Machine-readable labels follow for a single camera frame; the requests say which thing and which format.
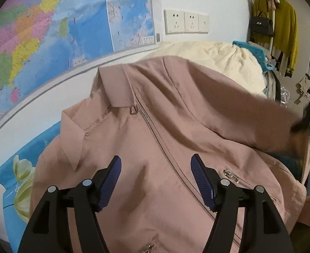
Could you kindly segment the cream yellow blanket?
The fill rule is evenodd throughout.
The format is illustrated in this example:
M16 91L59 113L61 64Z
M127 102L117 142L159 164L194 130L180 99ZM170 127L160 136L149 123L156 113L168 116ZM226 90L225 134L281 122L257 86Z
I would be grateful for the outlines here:
M264 97L266 80L256 57L246 48L226 42L188 41L165 43L144 59L178 56L217 71L252 94Z

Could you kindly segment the colourful wall map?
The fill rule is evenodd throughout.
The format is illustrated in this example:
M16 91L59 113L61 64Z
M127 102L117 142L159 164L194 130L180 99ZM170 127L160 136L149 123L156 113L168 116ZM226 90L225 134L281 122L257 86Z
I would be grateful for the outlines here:
M85 62L154 44L152 0L7 0L0 10L0 119Z

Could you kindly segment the white wall socket panel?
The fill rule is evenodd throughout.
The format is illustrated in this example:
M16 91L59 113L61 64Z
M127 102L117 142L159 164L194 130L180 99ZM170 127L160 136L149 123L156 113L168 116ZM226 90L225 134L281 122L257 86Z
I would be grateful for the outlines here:
M181 10L164 10L165 33L209 33L209 15Z

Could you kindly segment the blue floral bed sheet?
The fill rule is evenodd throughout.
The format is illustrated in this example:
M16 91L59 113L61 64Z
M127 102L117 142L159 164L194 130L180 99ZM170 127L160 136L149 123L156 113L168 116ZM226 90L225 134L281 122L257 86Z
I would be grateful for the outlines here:
M57 122L13 154L0 167L3 193L3 216L12 252L17 252L29 221L30 199L35 167L39 156L60 133Z

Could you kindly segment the pink brown jacket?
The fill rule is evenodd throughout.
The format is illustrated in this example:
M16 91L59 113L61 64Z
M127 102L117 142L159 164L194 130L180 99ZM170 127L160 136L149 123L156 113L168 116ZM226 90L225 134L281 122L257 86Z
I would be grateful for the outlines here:
M31 207L46 189L76 186L108 166L122 171L97 216L111 252L202 252L214 214L204 205L190 160L198 154L246 188L263 186L288 231L305 187L275 154L305 157L297 117L228 77L180 57L101 67L88 98L64 110L60 133L35 167Z

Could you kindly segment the mustard yellow hanging sweater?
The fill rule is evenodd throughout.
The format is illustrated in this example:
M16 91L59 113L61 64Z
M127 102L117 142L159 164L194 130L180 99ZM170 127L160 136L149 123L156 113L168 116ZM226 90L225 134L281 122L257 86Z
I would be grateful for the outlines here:
M254 0L253 2L253 16L257 16L259 12L269 14L271 18L271 11L268 10L267 0ZM269 43L273 40L273 47L288 58L287 69L285 76L291 78L295 70L299 41L298 41L298 25L296 11L293 6L286 0L280 0L276 9L275 32L273 37L261 35L252 32L252 38L256 43Z

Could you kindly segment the black handbag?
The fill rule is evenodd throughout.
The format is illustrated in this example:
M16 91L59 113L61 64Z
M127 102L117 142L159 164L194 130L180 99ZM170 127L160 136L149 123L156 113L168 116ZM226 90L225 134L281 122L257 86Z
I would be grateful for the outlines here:
M251 17L251 31L268 37L274 36L273 21L269 14L259 12L257 16Z

